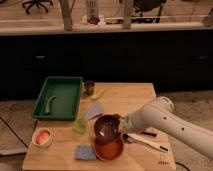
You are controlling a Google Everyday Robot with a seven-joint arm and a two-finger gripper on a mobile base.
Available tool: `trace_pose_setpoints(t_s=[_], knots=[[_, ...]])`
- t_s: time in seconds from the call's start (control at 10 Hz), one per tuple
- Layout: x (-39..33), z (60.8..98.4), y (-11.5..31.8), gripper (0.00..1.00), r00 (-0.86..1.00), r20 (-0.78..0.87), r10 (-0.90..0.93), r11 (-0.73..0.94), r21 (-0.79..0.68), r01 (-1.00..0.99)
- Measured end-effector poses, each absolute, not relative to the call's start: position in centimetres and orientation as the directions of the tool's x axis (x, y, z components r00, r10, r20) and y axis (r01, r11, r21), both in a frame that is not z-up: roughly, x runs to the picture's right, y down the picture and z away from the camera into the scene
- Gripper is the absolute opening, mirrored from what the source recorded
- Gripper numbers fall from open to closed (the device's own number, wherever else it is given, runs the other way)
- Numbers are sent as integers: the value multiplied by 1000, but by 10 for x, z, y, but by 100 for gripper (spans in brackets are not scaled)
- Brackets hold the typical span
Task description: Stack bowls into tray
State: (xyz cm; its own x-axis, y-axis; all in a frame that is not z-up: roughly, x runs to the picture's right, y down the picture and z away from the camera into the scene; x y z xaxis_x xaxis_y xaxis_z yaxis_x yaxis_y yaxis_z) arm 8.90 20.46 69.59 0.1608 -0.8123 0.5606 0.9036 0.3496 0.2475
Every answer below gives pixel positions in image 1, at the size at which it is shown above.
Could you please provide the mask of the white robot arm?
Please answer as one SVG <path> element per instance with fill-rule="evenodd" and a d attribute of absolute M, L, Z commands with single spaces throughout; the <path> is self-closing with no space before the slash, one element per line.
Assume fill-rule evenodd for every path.
<path fill-rule="evenodd" d="M 173 102 L 164 96 L 155 98 L 128 113 L 119 125 L 122 133 L 139 133 L 153 127 L 175 137 L 213 160 L 213 131 L 187 122 L 174 113 Z"/>

